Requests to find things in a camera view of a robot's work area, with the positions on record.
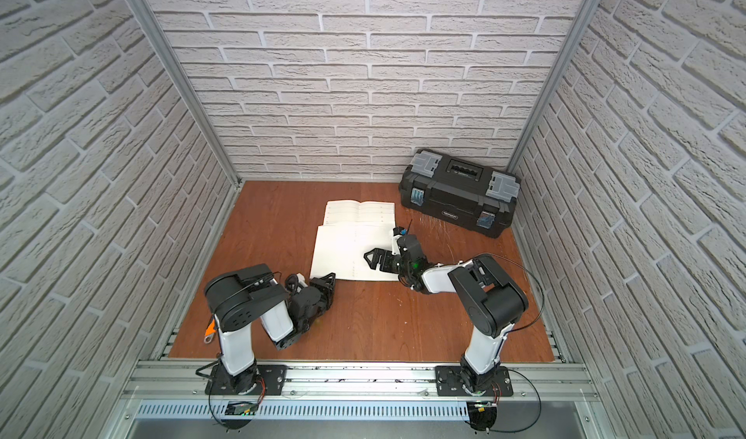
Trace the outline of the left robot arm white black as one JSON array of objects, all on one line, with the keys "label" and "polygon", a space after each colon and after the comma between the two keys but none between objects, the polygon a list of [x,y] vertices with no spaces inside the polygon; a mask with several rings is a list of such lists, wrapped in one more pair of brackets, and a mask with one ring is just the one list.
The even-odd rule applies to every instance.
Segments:
[{"label": "left robot arm white black", "polygon": [[214,392],[248,394],[260,382],[252,342],[254,321],[261,322],[276,349],[285,350],[332,307],[335,285],[335,273],[310,281],[291,274],[280,285],[266,264],[225,273],[209,282],[205,297],[221,347],[213,375],[227,383]]}]

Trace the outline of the aluminium corner post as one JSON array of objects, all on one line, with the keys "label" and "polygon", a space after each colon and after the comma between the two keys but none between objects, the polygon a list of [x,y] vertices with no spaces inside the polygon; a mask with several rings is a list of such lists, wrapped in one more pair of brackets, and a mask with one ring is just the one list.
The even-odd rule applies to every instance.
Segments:
[{"label": "aluminium corner post", "polygon": [[175,89],[177,89],[180,97],[182,97],[186,104],[186,108],[188,108],[190,114],[192,114],[197,127],[211,148],[219,165],[221,165],[221,169],[223,169],[223,172],[227,175],[229,182],[239,190],[242,183],[240,176],[237,174],[229,160],[225,147],[223,147],[206,110],[200,102],[186,71],[176,55],[176,52],[170,45],[165,32],[159,25],[155,13],[151,9],[147,0],[124,1],[130,7],[135,19],[137,19],[141,26],[142,31],[151,43],[153,51],[161,61],[164,70],[171,79],[172,84]]},{"label": "aluminium corner post", "polygon": [[528,142],[532,139],[534,131],[538,128],[541,116],[549,106],[553,95],[559,88],[561,79],[563,79],[567,68],[569,68],[569,64],[571,64],[571,60],[586,33],[586,29],[596,13],[596,9],[598,9],[598,5],[600,5],[600,0],[581,1],[578,13],[571,23],[571,27],[569,28],[565,40],[559,49],[555,62],[550,68],[548,77],[542,85],[542,89],[532,106],[532,111],[526,119],[521,136],[519,137],[517,145],[509,159],[507,165],[508,173],[515,174],[517,172],[519,163],[526,152],[526,149],[528,149]]}]

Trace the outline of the orange adjustable wrench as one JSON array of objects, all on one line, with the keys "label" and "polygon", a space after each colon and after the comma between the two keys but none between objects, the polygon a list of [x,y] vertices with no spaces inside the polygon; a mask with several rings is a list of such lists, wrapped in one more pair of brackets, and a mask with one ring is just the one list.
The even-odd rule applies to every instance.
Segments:
[{"label": "orange adjustable wrench", "polygon": [[208,324],[208,326],[207,326],[207,328],[205,329],[205,332],[204,332],[203,343],[205,345],[211,344],[212,341],[215,338],[216,333],[217,333],[216,320],[214,318],[211,318],[211,320],[210,320],[210,322],[209,322],[209,324]]}]

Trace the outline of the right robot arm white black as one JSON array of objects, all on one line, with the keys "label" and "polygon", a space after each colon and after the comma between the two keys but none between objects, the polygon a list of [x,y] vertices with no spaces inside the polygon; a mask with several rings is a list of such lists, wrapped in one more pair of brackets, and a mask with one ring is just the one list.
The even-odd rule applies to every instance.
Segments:
[{"label": "right robot arm white black", "polygon": [[471,394],[497,387],[500,353],[508,334],[528,310],[528,297],[490,254],[457,264],[431,263],[417,236],[397,235],[398,251],[374,248],[363,254],[372,270],[394,274],[423,294],[458,295],[473,330],[460,360],[460,378]]}]

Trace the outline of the left aluminium corner post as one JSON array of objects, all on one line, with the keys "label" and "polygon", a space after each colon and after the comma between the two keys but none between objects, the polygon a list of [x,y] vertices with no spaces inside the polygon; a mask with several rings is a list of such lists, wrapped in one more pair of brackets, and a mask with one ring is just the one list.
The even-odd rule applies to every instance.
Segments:
[{"label": "left aluminium corner post", "polygon": [[142,31],[151,43],[153,51],[161,61],[164,70],[171,79],[172,84],[175,89],[177,89],[180,97],[182,97],[186,104],[186,108],[188,108],[190,114],[192,114],[197,127],[211,148],[219,165],[221,165],[221,169],[223,169],[223,172],[227,175],[229,182],[239,190],[242,183],[240,176],[237,174],[229,160],[225,147],[223,147],[206,110],[200,102],[186,71],[176,55],[176,52],[170,45],[165,32],[159,25],[155,13],[151,9],[147,0],[124,1],[130,7],[135,19],[137,19],[141,26]]}]

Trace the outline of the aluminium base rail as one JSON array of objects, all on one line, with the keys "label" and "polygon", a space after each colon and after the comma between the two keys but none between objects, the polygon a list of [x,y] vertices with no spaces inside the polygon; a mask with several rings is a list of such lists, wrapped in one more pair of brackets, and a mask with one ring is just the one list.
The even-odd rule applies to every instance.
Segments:
[{"label": "aluminium base rail", "polygon": [[[269,400],[600,400],[590,375],[577,363],[507,363],[509,372],[477,396],[464,388],[454,363],[260,361]],[[127,399],[207,398],[206,359],[139,361],[125,382]]]}]

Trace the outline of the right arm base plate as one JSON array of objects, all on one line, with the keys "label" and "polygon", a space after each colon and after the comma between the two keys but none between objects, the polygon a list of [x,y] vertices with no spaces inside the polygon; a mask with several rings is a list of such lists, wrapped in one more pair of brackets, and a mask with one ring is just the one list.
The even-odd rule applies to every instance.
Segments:
[{"label": "right arm base plate", "polygon": [[474,374],[461,365],[437,365],[434,372],[439,396],[514,395],[512,381],[505,366],[496,366],[484,374]]}]

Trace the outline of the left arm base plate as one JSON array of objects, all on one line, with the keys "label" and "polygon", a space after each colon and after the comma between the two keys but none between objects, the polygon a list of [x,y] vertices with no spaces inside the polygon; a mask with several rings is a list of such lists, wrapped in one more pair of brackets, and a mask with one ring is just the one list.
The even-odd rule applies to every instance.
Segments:
[{"label": "left arm base plate", "polygon": [[230,375],[220,361],[209,367],[209,375],[202,373],[207,366],[198,369],[196,374],[207,379],[205,393],[211,395],[280,395],[289,370],[284,364],[255,363],[245,372]]}]

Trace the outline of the black grey toolbox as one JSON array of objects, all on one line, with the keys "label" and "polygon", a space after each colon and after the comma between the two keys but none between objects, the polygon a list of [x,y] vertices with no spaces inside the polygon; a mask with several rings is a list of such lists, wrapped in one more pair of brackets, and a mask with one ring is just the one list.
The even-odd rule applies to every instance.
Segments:
[{"label": "black grey toolbox", "polygon": [[472,161],[421,149],[398,185],[401,204],[497,238],[511,227],[520,180]]}]

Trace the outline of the lined notebook green cover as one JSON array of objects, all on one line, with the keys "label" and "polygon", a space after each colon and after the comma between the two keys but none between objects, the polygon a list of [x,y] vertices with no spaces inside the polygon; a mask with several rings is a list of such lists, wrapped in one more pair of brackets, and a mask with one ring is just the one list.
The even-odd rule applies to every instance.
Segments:
[{"label": "lined notebook green cover", "polygon": [[371,270],[363,255],[380,248],[392,251],[394,233],[386,225],[321,225],[318,227],[310,276],[334,273],[337,280],[393,282],[396,274]]}]

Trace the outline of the right aluminium corner post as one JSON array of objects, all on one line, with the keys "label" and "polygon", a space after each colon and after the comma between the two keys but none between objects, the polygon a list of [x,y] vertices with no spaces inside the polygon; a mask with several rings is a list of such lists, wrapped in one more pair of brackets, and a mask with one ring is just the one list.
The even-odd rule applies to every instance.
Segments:
[{"label": "right aluminium corner post", "polygon": [[515,174],[517,172],[519,163],[526,152],[526,149],[528,149],[528,142],[532,139],[534,131],[538,128],[541,116],[549,106],[553,95],[559,88],[561,79],[563,79],[567,68],[569,68],[569,64],[571,64],[571,60],[586,33],[586,29],[596,13],[596,9],[598,9],[598,5],[600,5],[600,0],[581,1],[578,13],[571,23],[571,27],[569,28],[565,40],[559,49],[555,62],[550,68],[548,77],[542,85],[542,89],[532,106],[532,111],[526,119],[521,136],[519,137],[517,145],[509,159],[507,165],[508,173]]}]

